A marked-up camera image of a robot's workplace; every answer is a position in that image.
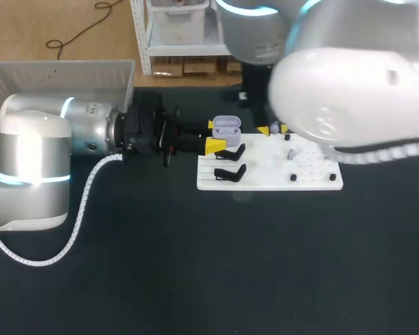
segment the white plastic crate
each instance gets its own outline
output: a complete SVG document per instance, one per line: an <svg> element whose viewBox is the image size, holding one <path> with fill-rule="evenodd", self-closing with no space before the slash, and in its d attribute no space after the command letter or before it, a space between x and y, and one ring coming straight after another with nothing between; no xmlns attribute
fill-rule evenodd
<svg viewBox="0 0 419 335"><path fill-rule="evenodd" d="M197 188L202 191L338 191L343 188L337 162L324 157L320 147L299 135L264 136L242 134L245 152L238 162L217 159L214 154L198 157ZM288 160L292 149L297 156ZM237 172L241 165L247 171L238 183L216 180L214 169Z"/></svg>
<svg viewBox="0 0 419 335"><path fill-rule="evenodd" d="M0 107L11 94L31 92L60 98L115 103L127 111L134 61L23 61L0 63Z"/></svg>
<svg viewBox="0 0 419 335"><path fill-rule="evenodd" d="M147 0L164 45L202 44L209 5L210 0Z"/></svg>

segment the black clamp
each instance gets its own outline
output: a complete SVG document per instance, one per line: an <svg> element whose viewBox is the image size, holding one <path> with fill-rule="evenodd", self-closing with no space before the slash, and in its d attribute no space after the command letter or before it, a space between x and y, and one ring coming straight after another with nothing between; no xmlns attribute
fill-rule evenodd
<svg viewBox="0 0 419 335"><path fill-rule="evenodd" d="M233 183L238 183L246 171L247 164L242 164L237 172L230 172L224 169L214 169L214 176L216 177L216 180L226 180L232 181Z"/></svg>
<svg viewBox="0 0 419 335"><path fill-rule="evenodd" d="M226 159L228 161L237 162L244 154L244 151L245 151L245 143L242 143L236 152L222 150L222 151L216 152L214 155L216 155L216 159Z"/></svg>

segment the hole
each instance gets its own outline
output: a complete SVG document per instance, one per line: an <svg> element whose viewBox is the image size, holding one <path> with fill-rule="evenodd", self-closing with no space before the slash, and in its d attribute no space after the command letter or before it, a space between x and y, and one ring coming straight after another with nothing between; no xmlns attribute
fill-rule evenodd
<svg viewBox="0 0 419 335"><path fill-rule="evenodd" d="M87 149L89 151L96 151L96 149L98 149L98 148L96 147L96 144L91 143L91 144L87 145Z"/></svg>

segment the white storage bin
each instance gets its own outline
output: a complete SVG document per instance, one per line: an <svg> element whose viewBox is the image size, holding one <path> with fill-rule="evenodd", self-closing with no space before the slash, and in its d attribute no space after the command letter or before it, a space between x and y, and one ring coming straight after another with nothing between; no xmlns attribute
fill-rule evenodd
<svg viewBox="0 0 419 335"><path fill-rule="evenodd" d="M202 44L210 0L147 0L164 45Z"/></svg>

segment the metal shelf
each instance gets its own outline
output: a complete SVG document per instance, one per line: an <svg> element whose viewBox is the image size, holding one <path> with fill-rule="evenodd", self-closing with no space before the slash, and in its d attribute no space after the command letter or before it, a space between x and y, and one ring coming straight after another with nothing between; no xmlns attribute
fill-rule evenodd
<svg viewBox="0 0 419 335"><path fill-rule="evenodd" d="M219 42L216 13L211 8L208 8L205 13L205 39L203 44L162 45L153 15L150 15L147 27L147 40L149 56L224 56L230 54L227 47Z"/></svg>
<svg viewBox="0 0 419 335"><path fill-rule="evenodd" d="M160 41L158 27L154 16L147 11L145 17L145 0L131 0L131 9L142 72L151 75L151 56L226 56L227 47L219 40L216 12L208 8L205 13L205 39L203 44L163 45Z"/></svg>

